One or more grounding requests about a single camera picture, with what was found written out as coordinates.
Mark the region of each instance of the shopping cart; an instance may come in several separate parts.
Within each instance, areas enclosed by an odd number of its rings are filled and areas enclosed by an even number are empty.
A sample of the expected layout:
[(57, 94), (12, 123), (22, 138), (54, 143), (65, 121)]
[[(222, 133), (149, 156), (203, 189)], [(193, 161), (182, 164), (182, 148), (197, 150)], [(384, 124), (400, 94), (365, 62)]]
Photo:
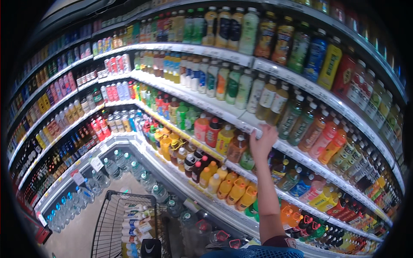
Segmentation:
[(122, 257), (122, 223), (124, 221), (125, 206), (130, 204), (142, 204), (154, 209), (154, 238), (161, 241), (162, 258), (170, 258), (171, 248), (166, 228), (168, 220), (166, 218), (161, 219), (160, 210), (163, 210), (163, 208), (160, 209), (159, 206), (157, 206), (155, 197), (152, 195), (121, 193), (112, 190), (106, 192), (102, 208), (99, 212), (90, 257)]

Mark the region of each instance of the large water bottle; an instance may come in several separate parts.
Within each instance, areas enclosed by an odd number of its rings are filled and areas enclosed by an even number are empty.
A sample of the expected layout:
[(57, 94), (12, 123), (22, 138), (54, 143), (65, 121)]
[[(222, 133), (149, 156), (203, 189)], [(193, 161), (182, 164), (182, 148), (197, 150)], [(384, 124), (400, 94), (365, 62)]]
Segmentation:
[(151, 174), (145, 171), (141, 175), (140, 184), (148, 193), (150, 193), (157, 183), (156, 180), (151, 176)]
[(92, 170), (92, 178), (95, 179), (102, 188), (108, 188), (110, 186), (110, 179), (102, 171), (96, 172)]
[(95, 201), (95, 196), (89, 189), (82, 186), (76, 186), (76, 191), (79, 198), (85, 200), (88, 204), (92, 204)]
[(139, 164), (136, 161), (132, 161), (131, 166), (131, 172), (133, 177), (140, 182), (142, 174), (146, 171), (145, 168), (142, 166), (142, 164)]
[(93, 178), (89, 178), (89, 179), (85, 178), (85, 184), (89, 190), (92, 190), (95, 196), (99, 196), (102, 194), (103, 192), (102, 187)]
[(158, 185), (153, 186), (152, 195), (155, 196), (156, 202), (159, 204), (166, 204), (169, 200), (169, 194), (166, 189)]
[(115, 154), (115, 162), (118, 167), (122, 170), (122, 172), (126, 173), (129, 172), (128, 166), (126, 165), (125, 156), (123, 155), (122, 151), (117, 149), (114, 152)]
[(118, 165), (113, 162), (113, 160), (104, 158), (103, 159), (104, 168), (106, 172), (115, 180), (119, 180), (122, 178), (122, 170), (118, 167)]

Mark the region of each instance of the beverage bottle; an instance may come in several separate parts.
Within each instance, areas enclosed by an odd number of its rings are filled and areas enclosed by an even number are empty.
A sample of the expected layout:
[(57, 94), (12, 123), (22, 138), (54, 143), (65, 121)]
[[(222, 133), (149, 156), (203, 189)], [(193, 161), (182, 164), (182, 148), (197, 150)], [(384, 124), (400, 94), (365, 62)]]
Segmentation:
[(390, 112), (390, 107), (392, 106), (392, 98), (393, 98), (393, 95), (388, 90), (386, 90), (386, 94), (382, 95), (382, 100), (380, 102), (380, 105), (373, 117), (373, 124), (375, 124), (377, 128), (379, 129), (382, 128)]
[(301, 167), (291, 169), (289, 173), (287, 173), (283, 178), (281, 178), (278, 181), (278, 188), (285, 192), (291, 190), (299, 182), (301, 172)]
[(205, 31), (202, 37), (202, 44), (205, 46), (213, 46), (215, 44), (215, 24), (217, 13), (216, 7), (208, 7), (208, 12), (205, 14), (204, 19), (206, 23)]
[(113, 162), (111, 159), (105, 158), (103, 160), (104, 168), (106, 172), (115, 180), (119, 180), (122, 178), (122, 170), (118, 167), (118, 165)]
[(219, 70), (218, 62), (216, 60), (212, 60), (211, 65), (208, 67), (207, 87), (206, 87), (206, 95), (211, 98), (214, 98), (216, 95), (218, 70)]
[(230, 64), (227, 62), (222, 63), (222, 68), (219, 69), (218, 72), (218, 82), (216, 84), (216, 99), (217, 100), (225, 100), (226, 94), (226, 87), (228, 84), (228, 75), (230, 73), (229, 70)]
[(228, 205), (234, 205), (245, 193), (245, 183), (242, 179), (237, 179), (234, 182), (231, 191), (228, 193), (226, 197), (226, 202)]
[(162, 186), (154, 185), (151, 193), (155, 196), (156, 202), (159, 204), (166, 204), (169, 199), (168, 192)]
[(229, 38), (229, 31), (231, 26), (231, 8), (223, 6), (218, 13), (218, 21), (216, 27), (215, 46), (226, 48)]
[(318, 157), (318, 161), (321, 164), (327, 164), (331, 157), (333, 157), (333, 155), (336, 154), (337, 151), (339, 151), (339, 149), (346, 143), (348, 132), (349, 128), (346, 125), (337, 131), (334, 139), (327, 145)]
[(295, 97), (295, 100), (290, 100), (287, 103), (283, 118), (278, 122), (278, 132), (280, 139), (285, 140), (288, 138), (292, 127), (294, 126), (298, 117), (301, 115), (303, 109), (303, 100), (304, 97), (302, 95), (297, 95)]
[(242, 153), (247, 149), (247, 141), (243, 135), (233, 138), (228, 146), (227, 158), (229, 161), (238, 163), (241, 159)]
[(218, 170), (216, 171), (216, 173), (219, 175), (219, 180), (220, 181), (224, 181), (225, 178), (228, 175), (228, 170), (227, 170), (227, 166), (222, 165), (220, 168), (218, 168)]
[(284, 16), (284, 21), (278, 26), (277, 43), (274, 48), (271, 60), (273, 62), (285, 65), (287, 63), (287, 54), (292, 42), (292, 34), (294, 32), (292, 18)]
[(102, 187), (93, 178), (85, 178), (85, 184), (88, 189), (92, 190), (95, 196), (99, 196), (102, 194)]
[(327, 145), (334, 139), (337, 135), (338, 125), (340, 121), (337, 118), (334, 118), (333, 121), (328, 122), (325, 125), (324, 130), (321, 132), (320, 137), (309, 150), (309, 156), (311, 158), (318, 158), (321, 155), (321, 152), (327, 147)]
[(298, 144), (298, 148), (303, 152), (308, 152), (313, 144), (316, 142), (327, 122), (328, 111), (323, 109), (321, 114), (316, 116), (314, 122), (310, 125), (307, 132), (304, 134), (302, 140)]
[(266, 11), (265, 19), (259, 26), (258, 43), (255, 48), (254, 55), (256, 57), (269, 58), (273, 36), (275, 35), (275, 29), (277, 27), (276, 17), (273, 12)]
[(314, 121), (314, 115), (317, 105), (314, 102), (311, 102), (308, 107), (306, 107), (300, 117), (297, 119), (297, 122), (294, 124), (290, 135), (288, 136), (287, 141), (292, 146), (297, 146), (298, 143), (304, 136), (304, 133), (310, 127), (312, 122)]
[(327, 53), (323, 67), (321, 68), (320, 76), (317, 79), (317, 83), (327, 90), (331, 89), (333, 85), (334, 77), (340, 63), (342, 51), (339, 47), (341, 40), (338, 37), (333, 37), (330, 44), (327, 47)]
[(304, 77), (310, 81), (315, 82), (318, 79), (327, 51), (327, 44), (325, 30), (319, 28), (313, 35), (308, 60), (303, 72)]
[(294, 33), (292, 49), (287, 62), (287, 67), (296, 73), (301, 74), (303, 71), (304, 60), (310, 45), (310, 37), (309, 24), (302, 21)]

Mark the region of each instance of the refrigerated display shelf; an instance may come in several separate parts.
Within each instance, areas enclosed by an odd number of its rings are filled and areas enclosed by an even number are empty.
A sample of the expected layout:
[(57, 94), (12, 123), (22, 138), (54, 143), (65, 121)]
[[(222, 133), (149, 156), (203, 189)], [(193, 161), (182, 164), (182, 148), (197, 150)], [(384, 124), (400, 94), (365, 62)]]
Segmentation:
[(104, 107), (104, 104), (97, 106), (95, 109), (89, 111), (86, 113), (84, 116), (80, 117), (77, 121), (75, 121), (72, 125), (70, 125), (68, 128), (66, 128), (59, 136), (54, 139), (50, 145), (46, 147), (42, 151), (42, 153), (37, 156), (37, 158), (33, 161), (33, 163), (30, 165), (30, 167), (27, 169), (27, 171), (24, 173), (20, 183), (19, 183), (19, 190), (21, 190), (21, 187), (23, 186), (24, 182), (26, 181), (27, 177), (30, 175), (30, 172), (33, 170), (33, 168), (37, 165), (37, 163), (44, 157), (44, 155), (63, 137), (65, 136), (68, 132), (70, 132), (73, 128), (78, 126), (80, 123), (82, 123), (86, 118), (89, 116), (93, 115), (95, 112), (99, 111)]
[(56, 80), (57, 78), (59, 78), (60, 76), (62, 76), (64, 73), (68, 72), (70, 69), (72, 69), (73, 67), (86, 62), (87, 60), (91, 60), (93, 59), (93, 55), (90, 55), (88, 57), (85, 57), (83, 59), (80, 59), (74, 63), (72, 63), (71, 65), (67, 66), (66, 68), (63, 68), (62, 70), (60, 70), (58, 73), (56, 73), (55, 75), (53, 75), (52, 77), (50, 77), (44, 84), (42, 84), (40, 87), (38, 87), (32, 95), (30, 95), (30, 97), (28, 99), (26, 99), (26, 101), (23, 103), (23, 105), (19, 108), (18, 112), (16, 113), (16, 115), (14, 116), (13, 120), (11, 121), (10, 125), (7, 127), (7, 133), (9, 133), (10, 129), (12, 128), (12, 126), (14, 125), (14, 123), (16, 122), (17, 117), (20, 115), (20, 113), (25, 109), (25, 107), (29, 104), (29, 102), (37, 96), (37, 94), (42, 91), (46, 86), (48, 86), (50, 83), (52, 83), (52, 81)]

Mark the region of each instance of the orange bottle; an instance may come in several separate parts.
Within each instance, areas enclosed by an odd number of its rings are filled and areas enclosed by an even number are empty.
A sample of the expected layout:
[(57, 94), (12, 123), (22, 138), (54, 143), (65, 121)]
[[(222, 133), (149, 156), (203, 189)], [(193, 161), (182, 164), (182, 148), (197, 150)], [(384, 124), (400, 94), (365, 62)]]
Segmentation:
[(234, 182), (234, 186), (232, 187), (230, 193), (228, 194), (227, 204), (234, 205), (245, 193), (245, 183), (241, 178), (238, 178)]
[(337, 151), (343, 147), (344, 143), (347, 141), (347, 133), (349, 132), (349, 128), (345, 125), (343, 129), (339, 129), (337, 131), (336, 137), (334, 137), (333, 141), (331, 141), (327, 147), (323, 150), (321, 155), (318, 157), (318, 161), (325, 165), (328, 161), (336, 154)]
[(238, 211), (245, 211), (255, 200), (257, 200), (257, 191), (253, 187), (248, 186), (245, 194), (237, 201), (235, 208)]
[(233, 182), (231, 180), (225, 180), (222, 181), (221, 185), (218, 188), (218, 191), (216, 192), (216, 196), (220, 200), (224, 200), (227, 198), (229, 192), (231, 191)]

